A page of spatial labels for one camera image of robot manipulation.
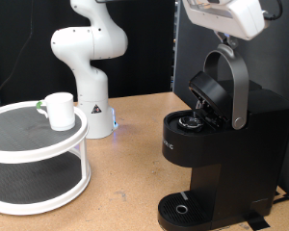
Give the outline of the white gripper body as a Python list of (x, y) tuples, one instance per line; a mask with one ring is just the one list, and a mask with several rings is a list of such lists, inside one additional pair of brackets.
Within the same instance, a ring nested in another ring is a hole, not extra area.
[(251, 40), (266, 27), (258, 0), (182, 0), (196, 25), (238, 39)]

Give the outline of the metallic gripper finger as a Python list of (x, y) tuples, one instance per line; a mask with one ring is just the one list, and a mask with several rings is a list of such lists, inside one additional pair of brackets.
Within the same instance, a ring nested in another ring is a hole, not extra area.
[(237, 48), (239, 45), (238, 39), (236, 39), (235, 37), (231, 35), (226, 36), (226, 42), (232, 49)]

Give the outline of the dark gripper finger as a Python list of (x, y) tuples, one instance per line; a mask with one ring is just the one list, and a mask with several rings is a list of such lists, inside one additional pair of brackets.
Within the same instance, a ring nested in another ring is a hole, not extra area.
[(221, 43), (226, 43), (226, 36), (224, 33), (214, 31), (214, 34), (217, 36), (217, 38), (221, 41)]

